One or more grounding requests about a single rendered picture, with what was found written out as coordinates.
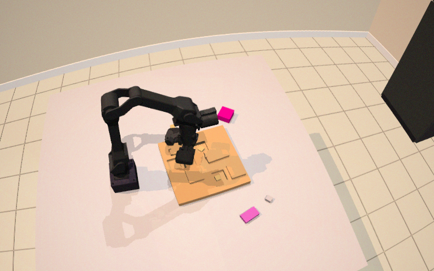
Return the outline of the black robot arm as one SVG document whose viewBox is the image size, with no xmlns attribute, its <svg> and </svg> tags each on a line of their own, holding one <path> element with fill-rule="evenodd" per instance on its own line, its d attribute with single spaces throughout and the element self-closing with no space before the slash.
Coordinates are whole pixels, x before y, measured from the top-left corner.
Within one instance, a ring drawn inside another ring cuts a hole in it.
<svg viewBox="0 0 434 271">
<path fill-rule="evenodd" d="M 119 106 L 118 99 L 121 97 L 129 97 L 129 99 Z M 163 111 L 173 116 L 173 125 L 179 126 L 179 128 L 168 129 L 164 139 L 167 146 L 173 146 L 174 143 L 182 146 L 179 130 L 184 135 L 190 135 L 195 132 L 196 124 L 201 129 L 219 124 L 215 107 L 199 111 L 190 97 L 178 96 L 173 98 L 144 90 L 139 86 L 109 91 L 101 96 L 101 113 L 104 122 L 108 125 L 112 144 L 108 158 L 110 172 L 114 175 L 114 180 L 129 178 L 127 143 L 121 142 L 118 122 L 119 117 L 124 116 L 136 106 Z"/>
</svg>

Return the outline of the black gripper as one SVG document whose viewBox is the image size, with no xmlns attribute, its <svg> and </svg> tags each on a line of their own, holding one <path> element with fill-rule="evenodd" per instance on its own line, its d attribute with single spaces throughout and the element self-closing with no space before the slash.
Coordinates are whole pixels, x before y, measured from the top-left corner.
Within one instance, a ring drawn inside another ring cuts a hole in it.
<svg viewBox="0 0 434 271">
<path fill-rule="evenodd" d="M 196 130 L 200 130 L 200 126 L 196 124 Z M 187 164 L 192 165 L 195 149 L 193 147 L 195 146 L 197 140 L 198 140 L 198 133 L 196 133 L 196 130 L 194 133 L 190 135 L 184 135 L 179 130 L 179 136 L 181 137 L 183 146 L 179 148 L 179 151 L 177 151 L 175 156 L 175 162 L 178 164 Z"/>
</svg>

